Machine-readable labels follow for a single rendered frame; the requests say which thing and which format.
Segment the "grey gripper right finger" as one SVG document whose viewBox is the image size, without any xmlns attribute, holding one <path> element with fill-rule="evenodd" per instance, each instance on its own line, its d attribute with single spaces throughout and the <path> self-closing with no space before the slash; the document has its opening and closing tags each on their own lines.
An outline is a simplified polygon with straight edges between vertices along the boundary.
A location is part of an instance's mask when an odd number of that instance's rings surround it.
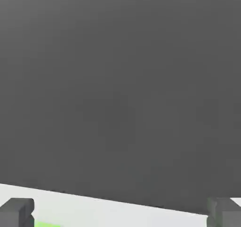
<svg viewBox="0 0 241 227">
<path fill-rule="evenodd" d="M 206 227 L 241 227 L 241 206 L 231 198 L 208 198 Z"/>
</svg>

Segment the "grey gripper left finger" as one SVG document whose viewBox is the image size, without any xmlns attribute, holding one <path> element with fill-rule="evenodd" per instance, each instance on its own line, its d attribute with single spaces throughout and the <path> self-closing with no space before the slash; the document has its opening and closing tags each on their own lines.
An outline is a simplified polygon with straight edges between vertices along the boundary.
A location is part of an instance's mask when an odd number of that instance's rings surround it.
<svg viewBox="0 0 241 227">
<path fill-rule="evenodd" d="M 10 198 L 0 206 L 0 227 L 34 227 L 34 200 Z"/>
</svg>

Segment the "small green cube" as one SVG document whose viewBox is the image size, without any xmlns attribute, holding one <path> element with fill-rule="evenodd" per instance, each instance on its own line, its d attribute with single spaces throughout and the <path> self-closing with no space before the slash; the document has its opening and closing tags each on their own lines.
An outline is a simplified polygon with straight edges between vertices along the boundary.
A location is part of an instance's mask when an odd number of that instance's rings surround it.
<svg viewBox="0 0 241 227">
<path fill-rule="evenodd" d="M 45 223 L 45 222 L 36 221 L 34 223 L 34 227 L 61 227 L 61 226 L 57 225 L 57 224 L 51 224 L 51 223 Z"/>
</svg>

